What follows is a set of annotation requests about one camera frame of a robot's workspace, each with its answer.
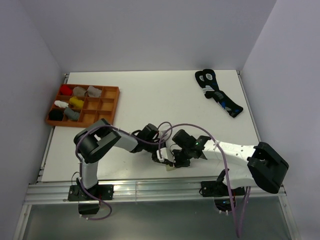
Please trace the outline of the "cream ankle sock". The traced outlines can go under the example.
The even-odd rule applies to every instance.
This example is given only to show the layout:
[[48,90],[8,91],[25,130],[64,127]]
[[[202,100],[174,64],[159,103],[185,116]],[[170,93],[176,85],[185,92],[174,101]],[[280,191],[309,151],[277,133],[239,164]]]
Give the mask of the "cream ankle sock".
[[174,164],[172,164],[172,165],[167,164],[167,165],[165,166],[165,169],[166,169],[167,172],[170,172],[170,171],[174,171],[174,170],[176,169],[176,167],[175,167]]

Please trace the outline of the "mauve sock with red stripe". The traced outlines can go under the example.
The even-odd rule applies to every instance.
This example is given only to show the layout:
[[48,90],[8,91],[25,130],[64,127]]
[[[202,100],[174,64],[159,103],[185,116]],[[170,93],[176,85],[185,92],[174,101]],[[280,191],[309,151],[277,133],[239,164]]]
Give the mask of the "mauve sock with red stripe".
[[87,88],[87,95],[91,98],[100,98],[101,94],[102,94],[102,90],[97,87],[94,87],[93,85],[90,85]]

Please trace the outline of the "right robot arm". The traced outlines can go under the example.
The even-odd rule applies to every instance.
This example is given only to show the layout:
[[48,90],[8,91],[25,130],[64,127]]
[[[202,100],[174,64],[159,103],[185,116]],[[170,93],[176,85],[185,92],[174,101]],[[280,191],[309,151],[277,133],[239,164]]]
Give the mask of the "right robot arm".
[[223,169],[216,183],[216,189],[222,195],[253,186],[277,194],[289,169],[289,164],[266,142],[237,145],[214,141],[204,135],[195,138],[183,129],[172,140],[180,147],[173,151],[176,167],[186,166],[191,159],[222,163]]

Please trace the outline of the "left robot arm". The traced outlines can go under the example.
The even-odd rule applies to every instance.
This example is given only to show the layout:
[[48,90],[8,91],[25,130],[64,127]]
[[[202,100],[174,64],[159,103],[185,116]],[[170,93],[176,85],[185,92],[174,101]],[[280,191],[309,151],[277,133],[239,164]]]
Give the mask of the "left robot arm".
[[80,161],[79,194],[86,200],[91,200],[98,193],[98,162],[113,147],[126,150],[129,153],[146,151],[157,157],[157,151],[166,147],[166,142],[160,140],[156,126],[149,123],[142,130],[134,133],[125,132],[104,118],[78,133],[73,142],[75,154]]

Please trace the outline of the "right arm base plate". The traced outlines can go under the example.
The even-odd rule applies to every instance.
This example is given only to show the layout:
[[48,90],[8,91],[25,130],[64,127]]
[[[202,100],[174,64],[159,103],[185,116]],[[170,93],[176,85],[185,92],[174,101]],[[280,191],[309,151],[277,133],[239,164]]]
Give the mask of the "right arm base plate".
[[[228,187],[219,181],[202,181],[199,194],[203,197],[228,197]],[[244,187],[238,187],[231,190],[231,195],[244,196],[246,193]]]

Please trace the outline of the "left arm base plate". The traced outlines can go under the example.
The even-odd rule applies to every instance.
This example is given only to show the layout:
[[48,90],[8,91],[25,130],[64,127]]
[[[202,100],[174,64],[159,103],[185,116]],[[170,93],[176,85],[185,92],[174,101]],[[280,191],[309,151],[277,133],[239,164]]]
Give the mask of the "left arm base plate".
[[[90,189],[86,190],[90,195],[100,200],[112,200],[114,193],[114,186],[112,184],[96,184]],[[67,200],[69,202],[81,202],[95,200],[89,196],[80,185],[72,185],[69,188]]]

